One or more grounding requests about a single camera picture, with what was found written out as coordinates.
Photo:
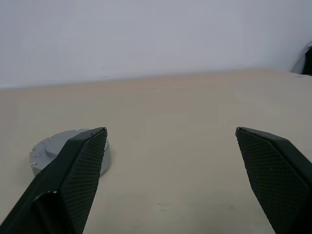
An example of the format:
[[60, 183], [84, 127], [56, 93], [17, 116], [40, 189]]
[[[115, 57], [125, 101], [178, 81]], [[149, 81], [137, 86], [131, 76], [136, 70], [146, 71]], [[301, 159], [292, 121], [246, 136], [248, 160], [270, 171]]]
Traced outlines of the round grey motor lid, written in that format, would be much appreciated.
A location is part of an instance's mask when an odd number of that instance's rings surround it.
[[52, 164], [50, 173], [102, 176], [111, 165], [106, 128], [69, 130], [39, 142], [30, 152], [33, 174]]

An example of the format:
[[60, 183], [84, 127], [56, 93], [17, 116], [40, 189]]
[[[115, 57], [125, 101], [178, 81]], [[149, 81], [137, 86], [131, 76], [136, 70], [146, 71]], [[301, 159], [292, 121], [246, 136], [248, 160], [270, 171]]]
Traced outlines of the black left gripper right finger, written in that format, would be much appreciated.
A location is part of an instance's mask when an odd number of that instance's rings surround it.
[[312, 234], [312, 163], [285, 138], [246, 127], [237, 127], [235, 136], [275, 234]]

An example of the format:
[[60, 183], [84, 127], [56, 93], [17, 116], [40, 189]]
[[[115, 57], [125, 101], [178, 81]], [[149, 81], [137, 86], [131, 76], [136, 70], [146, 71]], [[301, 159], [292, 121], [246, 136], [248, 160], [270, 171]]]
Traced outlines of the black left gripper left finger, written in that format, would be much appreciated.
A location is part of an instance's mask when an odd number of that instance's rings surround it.
[[83, 234], [100, 178], [107, 129], [68, 139], [0, 225], [0, 234]]

